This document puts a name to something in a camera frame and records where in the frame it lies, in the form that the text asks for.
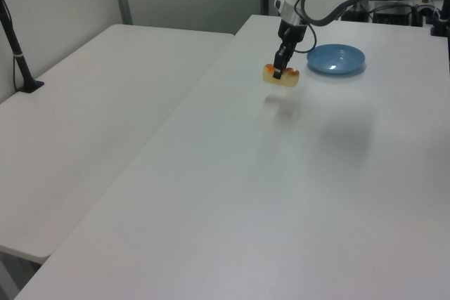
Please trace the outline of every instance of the table surface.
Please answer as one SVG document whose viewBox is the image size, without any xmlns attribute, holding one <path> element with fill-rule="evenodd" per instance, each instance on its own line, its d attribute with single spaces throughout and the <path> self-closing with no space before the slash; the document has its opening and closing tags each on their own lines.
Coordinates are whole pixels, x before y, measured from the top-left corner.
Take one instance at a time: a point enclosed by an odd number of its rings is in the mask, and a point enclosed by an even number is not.
<svg viewBox="0 0 450 300">
<path fill-rule="evenodd" d="M 0 105 L 0 250 L 43 262 L 232 39 L 115 25 Z"/>
<path fill-rule="evenodd" d="M 278 24 L 248 20 L 17 300 L 448 299 L 446 39 L 334 22 L 319 44 L 365 70 L 295 55 L 286 89 Z"/>
</svg>

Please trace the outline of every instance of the cable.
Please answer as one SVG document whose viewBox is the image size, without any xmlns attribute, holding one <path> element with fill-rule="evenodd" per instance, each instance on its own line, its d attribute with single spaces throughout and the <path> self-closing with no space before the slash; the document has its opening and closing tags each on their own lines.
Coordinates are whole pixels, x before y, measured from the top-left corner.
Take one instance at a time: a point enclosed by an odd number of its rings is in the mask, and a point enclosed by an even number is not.
<svg viewBox="0 0 450 300">
<path fill-rule="evenodd" d="M 300 2 L 300 0 L 297 0 L 297 2 L 294 5 L 294 11 L 296 12 L 296 14 L 300 17 L 300 19 L 302 19 L 303 21 L 306 22 L 306 24 L 308 25 L 308 27 L 311 29 L 312 34 L 314 35 L 314 45 L 312 46 L 311 49 L 309 49 L 308 51 L 297 51 L 296 49 L 294 50 L 294 52 L 296 53 L 300 53 L 300 54 L 306 54 L 309 52 L 312 52 L 316 46 L 317 46 L 317 35 L 316 35 L 316 31 L 314 31 L 314 28 L 312 28 L 311 24 L 309 22 L 307 22 L 304 18 L 303 15 L 300 14 L 300 12 L 297 10 L 297 5 Z"/>
<path fill-rule="evenodd" d="M 408 4 L 394 4 L 394 5 L 384 5 L 377 8 L 374 8 L 372 11 L 369 11 L 368 14 L 375 13 L 377 11 L 381 10 L 387 10 L 390 8 L 396 8 L 396 7 L 409 7 L 411 10 L 414 8 L 414 6 L 408 5 Z"/>
<path fill-rule="evenodd" d="M 17 89 L 17 85 L 15 84 L 15 57 L 13 56 L 13 85 L 14 90 L 17 93 L 19 90 Z"/>
</svg>

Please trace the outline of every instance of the food item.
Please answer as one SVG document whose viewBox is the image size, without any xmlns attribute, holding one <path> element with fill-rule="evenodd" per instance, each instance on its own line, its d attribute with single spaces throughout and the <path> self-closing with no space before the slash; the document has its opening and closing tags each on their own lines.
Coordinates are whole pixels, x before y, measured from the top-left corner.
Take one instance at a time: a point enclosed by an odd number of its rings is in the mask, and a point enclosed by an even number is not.
<svg viewBox="0 0 450 300">
<path fill-rule="evenodd" d="M 274 65 L 265 65 L 262 72 L 262 78 L 265 82 L 270 84 L 278 84 L 284 87 L 294 87 L 298 84 L 300 78 L 300 72 L 298 70 L 293 70 L 292 68 L 286 68 L 281 74 L 281 79 L 274 77 L 275 67 Z"/>
</svg>

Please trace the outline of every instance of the blue bowl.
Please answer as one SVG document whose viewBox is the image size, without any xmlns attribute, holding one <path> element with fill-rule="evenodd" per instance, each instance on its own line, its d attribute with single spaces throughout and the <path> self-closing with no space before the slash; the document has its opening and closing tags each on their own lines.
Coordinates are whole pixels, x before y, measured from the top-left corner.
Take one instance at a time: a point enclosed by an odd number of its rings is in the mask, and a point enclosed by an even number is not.
<svg viewBox="0 0 450 300">
<path fill-rule="evenodd" d="M 348 74 L 358 70 L 366 61 L 359 49 L 339 44 L 322 45 L 308 53 L 308 64 L 327 74 Z"/>
</svg>

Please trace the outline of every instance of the black stand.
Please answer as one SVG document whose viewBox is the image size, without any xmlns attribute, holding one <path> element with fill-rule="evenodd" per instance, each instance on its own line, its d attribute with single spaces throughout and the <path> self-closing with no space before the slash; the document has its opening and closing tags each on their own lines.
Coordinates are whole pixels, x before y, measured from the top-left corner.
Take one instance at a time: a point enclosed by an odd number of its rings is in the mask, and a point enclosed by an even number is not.
<svg viewBox="0 0 450 300">
<path fill-rule="evenodd" d="M 17 61 L 20 72 L 23 76 L 23 87 L 19 88 L 18 91 L 22 91 L 24 93 L 32 93 L 39 87 L 42 87 L 44 83 L 42 81 L 36 81 L 30 74 L 27 62 L 25 61 L 25 57 L 23 56 L 19 41 L 17 40 L 14 32 L 13 23 L 9 18 L 5 0 L 0 0 L 0 21 L 3 29 L 5 30 L 6 37 L 8 38 L 11 49 L 13 50 L 14 58 Z"/>
<path fill-rule="evenodd" d="M 435 18 L 433 27 L 431 28 L 431 35 L 434 37 L 448 37 L 449 36 L 449 6 L 450 1 L 444 0 L 441 14 Z"/>
</svg>

